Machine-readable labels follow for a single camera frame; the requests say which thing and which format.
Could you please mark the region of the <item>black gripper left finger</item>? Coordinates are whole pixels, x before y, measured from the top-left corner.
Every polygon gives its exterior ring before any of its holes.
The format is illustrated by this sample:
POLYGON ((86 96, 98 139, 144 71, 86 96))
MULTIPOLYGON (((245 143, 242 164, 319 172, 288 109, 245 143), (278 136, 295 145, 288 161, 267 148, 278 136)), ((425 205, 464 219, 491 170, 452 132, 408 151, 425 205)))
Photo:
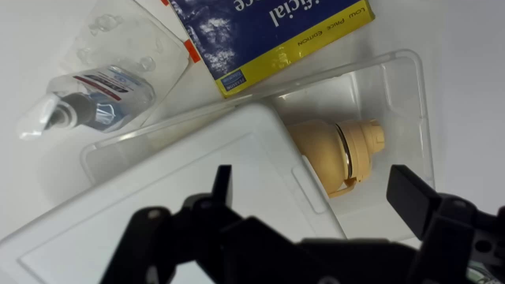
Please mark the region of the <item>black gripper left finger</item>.
POLYGON ((229 203, 229 192, 231 192, 231 181, 232 181, 232 165, 223 164, 218 167, 212 195, 217 203, 228 205, 229 203))

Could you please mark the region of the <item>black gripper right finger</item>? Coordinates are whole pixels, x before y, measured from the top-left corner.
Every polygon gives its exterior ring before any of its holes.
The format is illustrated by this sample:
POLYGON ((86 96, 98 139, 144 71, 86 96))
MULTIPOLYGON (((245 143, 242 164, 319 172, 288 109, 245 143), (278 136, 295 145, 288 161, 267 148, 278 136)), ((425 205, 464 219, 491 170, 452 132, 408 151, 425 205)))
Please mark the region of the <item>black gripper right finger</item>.
POLYGON ((423 238, 441 195, 414 170, 403 164, 390 169, 387 200, 417 238, 423 238))

